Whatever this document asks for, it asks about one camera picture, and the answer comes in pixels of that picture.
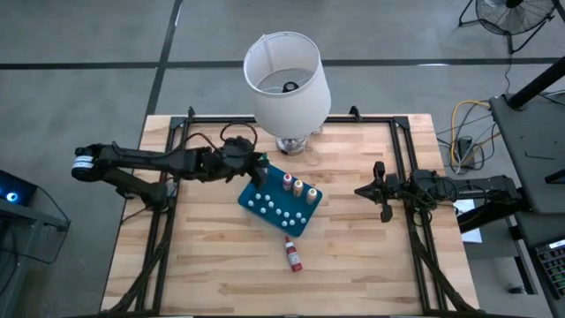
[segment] blue board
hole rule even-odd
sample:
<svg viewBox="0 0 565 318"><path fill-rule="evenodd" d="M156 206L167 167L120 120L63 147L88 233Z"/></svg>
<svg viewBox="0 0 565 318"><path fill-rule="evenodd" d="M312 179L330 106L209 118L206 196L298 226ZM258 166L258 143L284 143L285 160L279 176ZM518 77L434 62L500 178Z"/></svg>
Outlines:
<svg viewBox="0 0 565 318"><path fill-rule="evenodd" d="M285 174L286 172L279 170L273 165L269 165L267 183L261 188L261 190L258 191L255 185L249 183L239 196L237 202L248 211L271 223L285 233L293 237L299 237L302 235L302 232L308 225L308 222L310 222L310 218L314 214L318 204L320 204L322 192L316 189L318 190L318 198L312 204L308 204L306 203L306 194L308 193L308 190L313 187L303 181L304 189L302 190L302 195L295 197L292 193L292 189L289 191L284 191L283 189L283 176ZM261 196L259 200L255 198L257 193ZM265 200L265 195L267 194L270 196L270 201L274 203L272 208L268 206L269 201ZM253 201L252 207L249 207L249 201ZM261 208L264 208L267 212L264 214L261 213ZM276 214L276 210L278 208L282 211L279 216ZM289 212L290 216L288 218L284 217L284 212ZM297 213L300 213L302 216L297 218ZM301 218L304 218L306 222L301 223ZM290 220L294 220L295 224L290 225ZM287 222L286 227L282 226L283 221Z"/></svg>

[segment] wooden table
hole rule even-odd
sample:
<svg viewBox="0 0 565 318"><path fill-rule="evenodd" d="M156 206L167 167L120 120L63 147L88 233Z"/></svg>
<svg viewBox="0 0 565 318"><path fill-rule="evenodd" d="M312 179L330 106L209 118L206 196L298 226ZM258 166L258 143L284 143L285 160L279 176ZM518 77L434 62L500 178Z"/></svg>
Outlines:
<svg viewBox="0 0 565 318"><path fill-rule="evenodd" d="M409 119L419 168L442 174L431 116ZM163 151L169 121L169 116L148 117L140 148ZM223 126L191 124L189 133L205 133L222 145ZM375 161L383 161L387 173L396 171L388 126L326 124L323 134L312 136L311 148L298 156L279 153L275 138L256 127L257 151L267 152L273 165L325 194L302 237L294 239L304 270L290 271L281 231L237 204L249 177L235 177L228 184L184 181L161 314L421 314L402 203L391 201L394 217L381 223L380 206L353 194L373 180ZM234 126L230 132L252 140L248 128ZM410 171L400 134L405 169ZM200 138L187 145L200 146L205 146ZM154 171L137 170L135 175L151 182L158 179ZM139 200L130 201L124 216L142 207ZM135 216L121 227L102 309L116 304L139 274L150 215ZM435 210L432 228L442 271L465 300L478 307L453 210ZM427 270L426 281L436 304Z"/></svg>

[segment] gray floor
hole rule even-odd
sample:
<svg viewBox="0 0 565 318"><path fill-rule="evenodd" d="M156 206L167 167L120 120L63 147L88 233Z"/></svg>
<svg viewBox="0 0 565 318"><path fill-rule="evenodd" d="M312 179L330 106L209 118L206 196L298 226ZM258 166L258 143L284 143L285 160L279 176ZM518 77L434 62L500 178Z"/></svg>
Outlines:
<svg viewBox="0 0 565 318"><path fill-rule="evenodd" d="M0 0L1 63L158 61L173 0ZM185 0L169 60L242 60L262 34L311 36L323 58L505 58L506 40L481 26L456 28L466 1ZM471 9L466 18L472 19ZM556 18L519 57L565 54L565 24ZM517 36L516 43L525 35ZM514 65L514 92L548 67ZM431 113L436 131L464 99L503 93L507 65L328 67L333 113L357 105L364 113ZM103 184L70 174L73 149L116 140L137 147L154 70L0 71L0 168L48 189L72 219L59 260L34 267L19 315L91 314L100 305L124 201ZM565 88L565 81L550 90ZM251 113L239 69L167 70L157 114ZM484 116L477 108L470 118ZM469 125L474 137L490 119ZM466 177L507 174L502 140L486 167ZM508 295L519 284L512 259L472 260L481 307L499 314L547 316L540 297ZM33 302L37 306L27 305Z"/></svg>

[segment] small bottle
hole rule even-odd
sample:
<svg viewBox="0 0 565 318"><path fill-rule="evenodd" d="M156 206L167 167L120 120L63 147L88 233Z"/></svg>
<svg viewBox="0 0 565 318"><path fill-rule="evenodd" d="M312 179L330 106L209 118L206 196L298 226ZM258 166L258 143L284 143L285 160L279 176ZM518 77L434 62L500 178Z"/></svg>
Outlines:
<svg viewBox="0 0 565 318"><path fill-rule="evenodd" d="M294 247L294 243L290 242L288 236L285 237L285 240L286 244L284 246L286 247L286 254L289 257L290 267L293 272L299 271L302 269L302 263L298 257L297 249Z"/></svg>
<svg viewBox="0 0 565 318"><path fill-rule="evenodd" d="M302 195L302 190L304 190L304 184L300 180L296 180L294 182L294 186L292 187L294 196L299 198Z"/></svg>
<svg viewBox="0 0 565 318"><path fill-rule="evenodd" d="M289 191L292 188L292 176L288 173L282 177L282 188L284 191Z"/></svg>
<svg viewBox="0 0 565 318"><path fill-rule="evenodd" d="M310 188L310 190L308 190L308 194L306 195L306 203L312 204L316 201L316 199L318 199L318 191L316 191L316 189L314 188Z"/></svg>

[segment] table lamp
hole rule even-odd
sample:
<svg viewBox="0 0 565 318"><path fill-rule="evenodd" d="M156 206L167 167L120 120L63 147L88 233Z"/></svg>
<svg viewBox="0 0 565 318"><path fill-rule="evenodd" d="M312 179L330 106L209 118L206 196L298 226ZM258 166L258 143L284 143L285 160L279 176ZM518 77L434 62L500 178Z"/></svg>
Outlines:
<svg viewBox="0 0 565 318"><path fill-rule="evenodd" d="M331 107L316 44L294 32L263 35L247 52L244 73L257 123L284 154L303 152Z"/></svg>

